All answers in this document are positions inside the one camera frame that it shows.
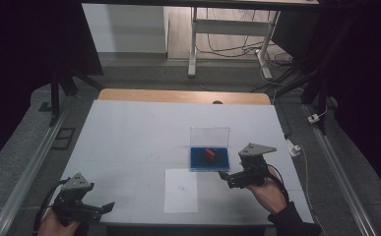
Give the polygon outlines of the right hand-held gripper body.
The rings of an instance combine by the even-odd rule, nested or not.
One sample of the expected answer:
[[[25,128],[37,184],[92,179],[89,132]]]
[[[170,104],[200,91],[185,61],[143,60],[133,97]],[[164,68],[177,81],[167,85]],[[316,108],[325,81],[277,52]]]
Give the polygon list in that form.
[[[264,154],[276,150],[275,147],[249,143],[238,153],[243,170],[226,176],[229,188],[243,189],[249,185],[263,185],[270,175]]]

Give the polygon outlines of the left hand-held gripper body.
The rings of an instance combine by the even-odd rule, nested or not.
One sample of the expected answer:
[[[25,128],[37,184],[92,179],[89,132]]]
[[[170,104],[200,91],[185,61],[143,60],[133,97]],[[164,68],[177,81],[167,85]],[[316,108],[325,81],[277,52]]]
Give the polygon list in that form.
[[[94,215],[101,214],[102,216],[101,207],[89,206],[83,203],[83,197],[93,187],[94,184],[88,182],[81,173],[75,174],[61,187],[52,209],[62,225],[67,226],[73,220],[92,223]]]

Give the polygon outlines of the blue ink pad box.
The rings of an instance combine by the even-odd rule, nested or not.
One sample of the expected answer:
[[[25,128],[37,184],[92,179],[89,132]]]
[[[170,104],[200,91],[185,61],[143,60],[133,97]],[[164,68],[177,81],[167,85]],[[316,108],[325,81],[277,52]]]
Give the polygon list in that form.
[[[190,129],[190,169],[228,171],[229,127],[192,127]]]

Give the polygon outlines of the person's right hand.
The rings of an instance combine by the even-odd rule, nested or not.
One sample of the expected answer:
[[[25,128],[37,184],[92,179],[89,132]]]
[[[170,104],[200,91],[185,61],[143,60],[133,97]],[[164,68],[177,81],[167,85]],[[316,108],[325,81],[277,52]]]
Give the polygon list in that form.
[[[271,214],[277,214],[287,207],[279,185],[267,178],[261,186],[249,185],[247,189],[254,195],[257,202]]]

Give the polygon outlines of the person's left hand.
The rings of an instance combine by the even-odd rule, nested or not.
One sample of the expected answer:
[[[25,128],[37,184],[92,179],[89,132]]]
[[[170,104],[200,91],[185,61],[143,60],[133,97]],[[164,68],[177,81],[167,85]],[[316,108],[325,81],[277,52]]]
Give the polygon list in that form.
[[[37,236],[74,236],[80,225],[81,222],[76,220],[67,226],[62,225],[56,213],[50,209],[39,225]]]

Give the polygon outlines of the white paper sheet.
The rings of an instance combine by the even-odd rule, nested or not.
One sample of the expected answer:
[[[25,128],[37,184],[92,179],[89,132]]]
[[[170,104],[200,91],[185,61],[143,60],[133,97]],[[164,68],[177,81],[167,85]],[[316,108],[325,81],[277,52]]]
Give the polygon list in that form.
[[[164,177],[164,212],[197,212],[197,174],[188,169],[166,169]]]

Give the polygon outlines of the white plug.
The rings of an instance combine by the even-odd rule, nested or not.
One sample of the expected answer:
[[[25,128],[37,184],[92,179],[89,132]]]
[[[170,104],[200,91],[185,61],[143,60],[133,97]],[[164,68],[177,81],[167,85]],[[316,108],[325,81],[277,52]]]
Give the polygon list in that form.
[[[300,155],[301,147],[294,145],[290,139],[286,139],[288,151],[292,157]]]

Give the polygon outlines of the white table cover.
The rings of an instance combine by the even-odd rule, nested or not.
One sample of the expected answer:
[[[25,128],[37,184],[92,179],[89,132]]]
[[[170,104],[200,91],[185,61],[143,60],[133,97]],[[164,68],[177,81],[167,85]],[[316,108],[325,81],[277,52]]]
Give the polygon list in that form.
[[[265,225],[268,213],[247,190],[230,189],[216,172],[196,172],[198,211],[164,212],[166,169],[190,167],[190,129],[229,127],[230,169],[249,143],[276,148],[265,159],[282,174],[301,218],[312,219],[277,112],[272,105],[97,100],[64,174],[82,173],[94,189],[84,201],[115,202],[105,224]]]

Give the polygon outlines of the black metal stand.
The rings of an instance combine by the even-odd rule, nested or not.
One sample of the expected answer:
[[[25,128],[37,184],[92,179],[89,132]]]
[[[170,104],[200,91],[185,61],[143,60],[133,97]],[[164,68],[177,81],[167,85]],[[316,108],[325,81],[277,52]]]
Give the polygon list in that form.
[[[303,104],[311,104],[315,98],[318,98],[317,115],[319,120],[315,122],[318,130],[325,135],[325,114],[327,108],[327,65],[317,66],[311,73],[304,76],[288,86],[276,91],[276,97],[279,97],[301,85],[307,84],[305,91],[300,97]]]

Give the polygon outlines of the black tripod stand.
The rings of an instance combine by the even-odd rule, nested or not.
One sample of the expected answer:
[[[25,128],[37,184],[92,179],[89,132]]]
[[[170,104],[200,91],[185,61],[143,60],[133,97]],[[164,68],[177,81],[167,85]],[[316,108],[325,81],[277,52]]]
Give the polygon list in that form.
[[[74,77],[85,82],[89,86],[102,91],[104,86],[90,76],[81,72],[78,69],[70,67],[58,66],[51,75],[51,120],[49,126],[52,127],[56,124],[60,116],[60,97],[59,91],[63,89],[66,95],[75,96],[78,92],[77,86],[74,83]]]

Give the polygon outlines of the white cabinet panel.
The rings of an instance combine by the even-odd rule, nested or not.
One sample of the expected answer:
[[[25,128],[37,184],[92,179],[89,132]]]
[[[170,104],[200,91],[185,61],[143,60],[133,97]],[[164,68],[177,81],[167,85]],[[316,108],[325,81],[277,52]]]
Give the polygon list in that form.
[[[167,52],[165,7],[84,3],[83,10],[98,52]]]

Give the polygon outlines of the aluminium rail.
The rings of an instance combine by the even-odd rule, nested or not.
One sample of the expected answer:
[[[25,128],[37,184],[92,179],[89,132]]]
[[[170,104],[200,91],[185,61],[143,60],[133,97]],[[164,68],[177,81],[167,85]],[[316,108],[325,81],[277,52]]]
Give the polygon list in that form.
[[[27,167],[22,172],[6,203],[0,211],[0,236],[6,236],[9,231],[31,185],[35,179],[43,161],[46,158],[51,145],[58,134],[63,122],[72,106],[73,97],[67,97],[60,106],[60,115],[55,119],[53,125],[48,128],[44,138],[34,155],[30,158]]]
[[[353,216],[361,235],[377,236],[376,230],[366,210],[364,209],[361,200],[353,189],[346,171],[338,160],[338,156],[336,155],[329,139],[322,133],[317,123],[308,122],[308,124],[313,129],[313,133],[317,139],[317,142],[327,159],[329,167],[331,168],[334,178],[336,179],[344,199],[349,206],[350,213]]]

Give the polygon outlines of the black floor frame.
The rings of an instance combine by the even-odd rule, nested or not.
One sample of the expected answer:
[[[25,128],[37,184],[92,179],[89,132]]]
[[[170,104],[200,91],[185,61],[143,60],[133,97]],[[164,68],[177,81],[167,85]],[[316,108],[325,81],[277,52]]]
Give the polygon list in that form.
[[[75,128],[61,128],[52,144],[52,149],[67,150],[73,141],[76,129]]]

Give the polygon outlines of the white desk frame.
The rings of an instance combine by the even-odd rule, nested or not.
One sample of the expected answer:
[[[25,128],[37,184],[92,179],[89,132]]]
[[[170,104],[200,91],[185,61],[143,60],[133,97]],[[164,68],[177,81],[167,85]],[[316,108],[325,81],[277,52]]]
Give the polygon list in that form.
[[[188,77],[196,75],[196,37],[198,33],[206,34],[229,34],[246,36],[263,36],[264,41],[260,49],[255,50],[259,61],[262,76],[265,79],[272,77],[266,61],[266,53],[272,35],[277,25],[280,11],[272,11],[270,20],[267,22],[243,22],[228,20],[198,19],[198,8],[193,7],[191,12],[191,45],[188,64]]]

